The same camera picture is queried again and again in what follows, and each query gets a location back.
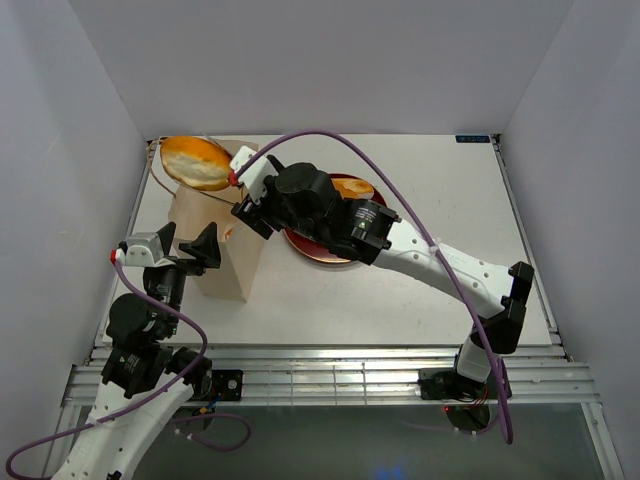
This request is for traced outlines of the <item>large round orange bun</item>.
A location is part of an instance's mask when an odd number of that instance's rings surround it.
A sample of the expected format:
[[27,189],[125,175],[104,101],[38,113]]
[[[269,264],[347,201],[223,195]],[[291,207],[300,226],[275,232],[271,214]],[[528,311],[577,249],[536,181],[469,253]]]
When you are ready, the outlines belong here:
[[187,148],[170,149],[160,145],[160,158],[166,174],[200,191],[219,191],[230,185],[231,155],[218,145],[194,137]]

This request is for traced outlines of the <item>metal serving tongs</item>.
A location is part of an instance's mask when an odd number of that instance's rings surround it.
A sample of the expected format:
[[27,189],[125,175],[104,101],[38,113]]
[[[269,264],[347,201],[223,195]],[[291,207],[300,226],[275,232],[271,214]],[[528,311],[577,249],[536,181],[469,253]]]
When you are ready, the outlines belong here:
[[[218,145],[220,148],[223,148],[222,146],[220,146],[220,145],[218,144],[218,142],[214,139],[214,137],[211,137],[210,135],[202,135],[202,136],[198,136],[197,138],[204,139],[204,140],[208,141],[209,143],[212,143],[212,144],[214,144],[214,145]],[[233,200],[233,199],[232,199],[232,200],[228,200],[228,199],[225,199],[225,198],[219,197],[219,196],[217,196],[217,195],[213,195],[213,194],[207,193],[206,191],[200,191],[200,190],[197,190],[197,189],[192,188],[190,185],[185,184],[185,183],[183,183],[183,182],[177,182],[177,183],[178,183],[179,185],[183,186],[184,188],[187,188],[187,189],[189,189],[189,190],[191,190],[191,191],[193,191],[193,192],[195,192],[195,193],[197,193],[197,194],[200,194],[200,195],[206,196],[206,197],[208,197],[208,198],[210,198],[210,199],[214,199],[214,200],[216,200],[216,201],[219,201],[219,202],[225,203],[225,204],[230,205],[230,206],[233,206],[235,203],[238,203],[238,202],[239,202],[238,200]]]

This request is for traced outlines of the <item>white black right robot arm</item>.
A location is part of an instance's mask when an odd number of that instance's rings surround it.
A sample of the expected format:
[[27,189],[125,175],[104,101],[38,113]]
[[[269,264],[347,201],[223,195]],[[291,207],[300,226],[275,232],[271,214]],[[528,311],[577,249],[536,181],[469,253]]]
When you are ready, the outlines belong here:
[[395,271],[456,299],[467,298],[479,318],[450,371],[424,380],[433,398],[474,397],[487,384],[489,353],[516,350],[534,269],[525,262],[491,264],[424,235],[371,199],[345,198],[330,176],[310,163],[275,161],[248,181],[233,215],[263,238],[289,229],[350,261]]

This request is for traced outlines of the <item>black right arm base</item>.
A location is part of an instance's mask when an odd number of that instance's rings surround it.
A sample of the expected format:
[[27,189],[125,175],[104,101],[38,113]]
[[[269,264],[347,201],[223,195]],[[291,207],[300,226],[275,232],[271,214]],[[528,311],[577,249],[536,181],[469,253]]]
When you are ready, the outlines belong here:
[[497,400],[498,384],[490,373],[486,380],[476,381],[459,375],[455,369],[437,370],[423,368],[418,371],[417,384],[422,400],[454,400],[477,403],[480,400]]

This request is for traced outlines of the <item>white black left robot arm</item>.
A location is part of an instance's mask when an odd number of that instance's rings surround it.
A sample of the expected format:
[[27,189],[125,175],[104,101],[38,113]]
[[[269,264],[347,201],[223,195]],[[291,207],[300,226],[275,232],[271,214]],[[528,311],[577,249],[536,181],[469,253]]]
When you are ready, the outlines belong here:
[[144,454],[178,408],[205,397],[212,387],[211,362],[202,351],[174,350],[164,340],[177,332],[187,277],[221,264],[217,226],[171,254],[173,222],[137,233],[111,254],[117,274],[142,271],[143,286],[131,287],[109,310],[112,348],[85,430],[80,432],[57,479],[130,479]]

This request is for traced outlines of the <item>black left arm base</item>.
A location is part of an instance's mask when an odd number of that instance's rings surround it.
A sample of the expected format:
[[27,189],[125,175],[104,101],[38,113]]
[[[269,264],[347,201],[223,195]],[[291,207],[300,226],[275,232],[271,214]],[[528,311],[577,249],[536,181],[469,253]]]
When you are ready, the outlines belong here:
[[239,369],[213,369],[204,377],[196,401],[236,402],[242,399],[244,372]]

